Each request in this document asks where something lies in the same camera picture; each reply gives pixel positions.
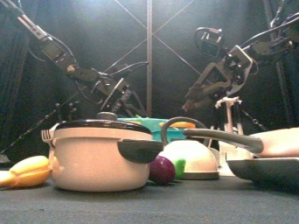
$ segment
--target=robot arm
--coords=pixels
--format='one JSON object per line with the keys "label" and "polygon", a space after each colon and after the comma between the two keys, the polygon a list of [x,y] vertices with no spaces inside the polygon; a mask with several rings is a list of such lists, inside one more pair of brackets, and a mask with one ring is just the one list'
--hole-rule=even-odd
{"label": "robot arm", "polygon": [[[198,49],[211,57],[224,52],[220,62],[210,63],[200,78],[194,83],[186,95],[184,111],[196,109],[207,102],[216,102],[224,96],[235,94],[246,84],[254,66],[273,64],[295,50],[299,43],[299,13],[295,13],[277,28],[259,33],[242,46],[236,45],[228,52],[223,46],[220,30],[199,28],[195,32]],[[281,31],[273,41],[258,39],[271,32]],[[198,33],[204,32],[200,40]]]}
{"label": "robot arm", "polygon": [[[42,52],[59,67],[59,69],[75,81],[79,81],[90,87],[92,92],[104,95],[106,100],[102,101],[103,103],[100,105],[100,110],[108,110],[116,113],[120,107],[127,105],[127,102],[122,100],[124,98],[123,95],[132,95],[138,98],[138,96],[131,94],[132,92],[128,90],[128,84],[122,73],[124,70],[147,65],[147,62],[135,63],[112,74],[102,73],[94,68],[82,68],[71,52],[63,49],[63,47],[52,39],[52,36],[24,15],[24,12],[16,7],[15,3],[11,0],[0,0],[0,7],[2,5],[4,6],[4,13],[10,14],[16,25],[34,37]],[[131,109],[132,111],[130,115],[138,112],[140,116],[146,116],[146,110],[140,104],[138,105],[138,108],[134,108],[131,105]]]}

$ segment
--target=kettle handle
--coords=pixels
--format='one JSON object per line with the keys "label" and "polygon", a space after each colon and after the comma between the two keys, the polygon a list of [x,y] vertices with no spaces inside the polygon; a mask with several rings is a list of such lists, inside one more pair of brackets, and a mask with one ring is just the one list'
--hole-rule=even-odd
{"label": "kettle handle", "polygon": [[183,134],[187,137],[194,136],[220,140],[222,142],[226,142],[240,148],[244,148],[252,153],[260,153],[265,149],[262,139],[255,136],[243,136],[215,129],[186,129],[183,131]]}
{"label": "kettle handle", "polygon": [[[196,125],[198,128],[203,128],[203,129],[207,129],[206,125],[190,118],[190,117],[184,117],[184,116],[178,116],[175,118],[171,118],[164,124],[163,124],[163,127],[162,127],[162,139],[163,139],[163,144],[167,145],[168,144],[168,139],[167,139],[167,130],[168,128],[171,127],[172,124],[175,123],[180,123],[180,122],[187,122],[187,123],[194,123]],[[210,143],[208,139],[204,139],[203,141],[203,144],[207,146]]]}

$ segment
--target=gray table surface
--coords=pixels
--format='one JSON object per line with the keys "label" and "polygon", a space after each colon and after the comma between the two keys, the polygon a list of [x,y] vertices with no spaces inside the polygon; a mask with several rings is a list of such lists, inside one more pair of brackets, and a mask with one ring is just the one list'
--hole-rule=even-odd
{"label": "gray table surface", "polygon": [[72,192],[44,185],[2,189],[0,223],[298,223],[297,190],[236,177],[148,181],[128,192]]}

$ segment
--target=fork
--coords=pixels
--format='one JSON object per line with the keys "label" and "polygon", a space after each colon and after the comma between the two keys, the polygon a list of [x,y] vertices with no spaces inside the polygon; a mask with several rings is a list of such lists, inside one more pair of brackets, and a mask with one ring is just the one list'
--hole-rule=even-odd
{"label": "fork", "polygon": [[52,144],[52,140],[54,140],[54,131],[56,129],[56,126],[59,124],[56,123],[51,129],[43,129],[42,130],[42,140],[50,145],[51,149],[50,149],[50,161],[51,161],[51,168],[52,168],[52,160],[54,160],[54,144]]}

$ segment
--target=pot handle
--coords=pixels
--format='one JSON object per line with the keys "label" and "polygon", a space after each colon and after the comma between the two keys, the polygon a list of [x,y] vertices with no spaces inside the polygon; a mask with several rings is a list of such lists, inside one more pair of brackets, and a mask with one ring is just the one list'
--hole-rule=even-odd
{"label": "pot handle", "polygon": [[[164,145],[168,144],[167,130],[171,127],[172,124],[179,123],[179,122],[194,123],[198,126],[198,128],[207,129],[206,125],[200,121],[198,121],[198,120],[195,120],[190,117],[184,117],[184,116],[174,117],[163,124],[163,127],[162,127],[162,139],[163,139],[163,144]],[[208,143],[210,143],[210,140],[204,139],[203,144],[207,146]]]}
{"label": "pot handle", "polygon": [[148,164],[155,161],[164,149],[164,143],[151,140],[123,139],[116,143],[118,150],[124,159],[134,163]]}
{"label": "pot handle", "polygon": [[228,144],[244,148],[252,153],[260,153],[265,149],[262,139],[255,136],[243,136],[215,129],[186,129],[183,134],[187,137],[202,137],[220,140]]}

